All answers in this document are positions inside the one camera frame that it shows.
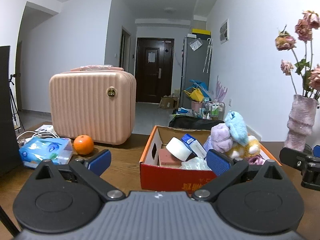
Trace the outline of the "white translucent plastic bag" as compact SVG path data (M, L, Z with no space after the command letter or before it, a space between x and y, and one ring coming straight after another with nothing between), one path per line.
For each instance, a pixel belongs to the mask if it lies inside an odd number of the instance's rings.
M211 171L207 165L206 159L194 157L188 161L181 163L180 169L183 170L198 170L198 171Z

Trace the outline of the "lilac fluffy sock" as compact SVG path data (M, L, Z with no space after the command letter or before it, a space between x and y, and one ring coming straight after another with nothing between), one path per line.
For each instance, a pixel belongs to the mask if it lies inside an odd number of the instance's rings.
M229 128L225 123L217 124L211 128L210 132L213 149L220 153L228 152L233 146Z

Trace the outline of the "light blue plush toy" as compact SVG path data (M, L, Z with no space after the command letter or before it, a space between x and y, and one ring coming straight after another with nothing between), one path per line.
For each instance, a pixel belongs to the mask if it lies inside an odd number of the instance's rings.
M248 131L242 115L236 111L229 111L225 117L225 124L234 141L242 146L248 144Z

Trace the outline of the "orange fruit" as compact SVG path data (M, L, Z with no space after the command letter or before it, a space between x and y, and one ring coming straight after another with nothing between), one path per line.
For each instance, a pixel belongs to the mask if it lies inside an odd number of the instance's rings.
M73 147L77 154L88 155L94 150L94 142L88 135L79 135L73 141Z

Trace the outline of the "blue white small box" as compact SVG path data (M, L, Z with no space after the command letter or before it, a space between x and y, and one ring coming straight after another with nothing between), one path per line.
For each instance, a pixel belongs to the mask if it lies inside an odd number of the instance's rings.
M205 159L207 152L203 148L202 144L192 137L189 134L185 134L182 138L181 141L187 146L189 150L191 150L196 156Z

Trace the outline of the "yellow plush paw toy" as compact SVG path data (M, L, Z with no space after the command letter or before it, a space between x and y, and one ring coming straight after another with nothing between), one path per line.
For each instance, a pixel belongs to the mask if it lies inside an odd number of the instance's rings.
M260 154L260 142L253 136L248 136L248 144L245 146L240 145L238 142L233 140L232 147L225 155L231 159L240 157L242 159L248 159Z

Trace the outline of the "pink satin scrunchie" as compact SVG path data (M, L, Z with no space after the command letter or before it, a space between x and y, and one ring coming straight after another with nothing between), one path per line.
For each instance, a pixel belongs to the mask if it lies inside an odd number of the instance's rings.
M265 159L259 154L248 159L249 165L263 165L264 162Z

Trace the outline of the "blue tissue pack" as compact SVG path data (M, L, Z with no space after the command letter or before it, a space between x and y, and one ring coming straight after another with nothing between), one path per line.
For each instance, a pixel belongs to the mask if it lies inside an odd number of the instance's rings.
M73 155L73 148L68 138L34 137L19 149L19 154L23 165L29 168L36 168L45 159L56 165L66 165Z

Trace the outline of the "white roll of tape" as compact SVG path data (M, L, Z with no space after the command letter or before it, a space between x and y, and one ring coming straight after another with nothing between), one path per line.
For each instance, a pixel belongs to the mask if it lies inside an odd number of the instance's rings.
M167 143L166 149L180 161L186 161L192 153L192 151L176 137L172 137L172 139Z

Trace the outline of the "purple textured vase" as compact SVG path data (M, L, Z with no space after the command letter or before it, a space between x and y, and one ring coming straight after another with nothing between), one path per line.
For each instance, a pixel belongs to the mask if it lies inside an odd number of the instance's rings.
M312 133L318 101L302 95L294 95L289 119L287 138L284 147L304 151L306 139Z

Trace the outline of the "pink sponge block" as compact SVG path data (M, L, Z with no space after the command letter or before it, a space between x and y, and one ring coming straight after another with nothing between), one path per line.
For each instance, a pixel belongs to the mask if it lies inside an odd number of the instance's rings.
M159 150L159 166L180 168L182 161L173 156L166 148Z

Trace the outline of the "red cardboard box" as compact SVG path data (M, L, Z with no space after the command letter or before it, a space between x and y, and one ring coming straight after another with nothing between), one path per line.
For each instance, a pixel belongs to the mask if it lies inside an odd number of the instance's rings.
M212 170L183 170L159 166L159 150L165 148L172 137L181 139L185 134L191 135L204 144L210 135L210 131L165 126L155 126L153 128L139 161L140 185L142 189L193 193L218 177Z

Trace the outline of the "black cloth on chair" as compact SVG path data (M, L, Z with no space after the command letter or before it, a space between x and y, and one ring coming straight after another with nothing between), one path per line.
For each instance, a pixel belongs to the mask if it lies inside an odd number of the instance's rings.
M221 120L209 120L196 118L193 116L176 115L169 122L169 127L210 131L212 127L223 123L224 122Z

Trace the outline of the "pink ribbed suitcase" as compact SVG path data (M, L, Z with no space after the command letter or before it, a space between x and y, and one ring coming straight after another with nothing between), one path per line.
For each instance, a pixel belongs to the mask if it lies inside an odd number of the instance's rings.
M120 68L70 71L49 81L50 112L56 133L121 145L135 125L136 79Z

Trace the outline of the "yellow bag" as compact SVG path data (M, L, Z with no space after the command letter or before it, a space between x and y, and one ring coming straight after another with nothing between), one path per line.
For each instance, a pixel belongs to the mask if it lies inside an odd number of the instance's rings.
M202 92L201 92L201 90L199 88L193 88L192 92L189 92L187 90L184 90L183 92L192 101L202 102L204 100L204 95L202 94Z

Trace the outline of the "brown cardboard box on floor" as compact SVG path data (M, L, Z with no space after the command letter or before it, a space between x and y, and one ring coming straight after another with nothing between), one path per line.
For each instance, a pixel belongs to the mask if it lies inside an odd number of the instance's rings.
M175 96L164 96L161 98L159 108L178 109L179 98Z

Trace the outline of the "dried pink rose bouquet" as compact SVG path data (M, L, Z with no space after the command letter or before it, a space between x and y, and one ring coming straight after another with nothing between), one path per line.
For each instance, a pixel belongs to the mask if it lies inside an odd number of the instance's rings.
M314 61L313 32L319 31L319 14L312 10L303 12L289 34L286 28L278 32L275 46L278 51L290 51L293 60L281 60L281 72L291 77L297 74L302 79L302 96L319 100L319 63Z

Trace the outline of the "dark brown entrance door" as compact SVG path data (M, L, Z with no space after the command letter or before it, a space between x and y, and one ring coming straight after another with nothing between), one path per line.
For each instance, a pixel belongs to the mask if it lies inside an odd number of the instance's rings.
M159 103L171 94L173 53L172 38L137 38L137 102Z

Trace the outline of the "folded umbrella on fridge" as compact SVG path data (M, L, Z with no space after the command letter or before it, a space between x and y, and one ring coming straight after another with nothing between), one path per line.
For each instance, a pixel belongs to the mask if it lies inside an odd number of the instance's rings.
M211 60L212 60L213 43L211 38L207 38L207 41L208 41L208 46L207 46L206 58L204 61L203 72L208 74L210 70Z

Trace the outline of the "yellow black box on fridge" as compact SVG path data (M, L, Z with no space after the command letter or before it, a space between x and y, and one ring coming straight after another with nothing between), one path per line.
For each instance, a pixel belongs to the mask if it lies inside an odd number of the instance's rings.
M195 34L197 38L200 38L202 40L206 40L208 38L211 38L211 31L208 31L208 30L193 28L191 30L191 33Z

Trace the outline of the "white electrical panel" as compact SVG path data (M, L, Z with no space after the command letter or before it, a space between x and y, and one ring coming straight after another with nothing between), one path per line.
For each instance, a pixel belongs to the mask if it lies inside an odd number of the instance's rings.
M225 20L220 27L220 43L223 44L229 40L229 19Z

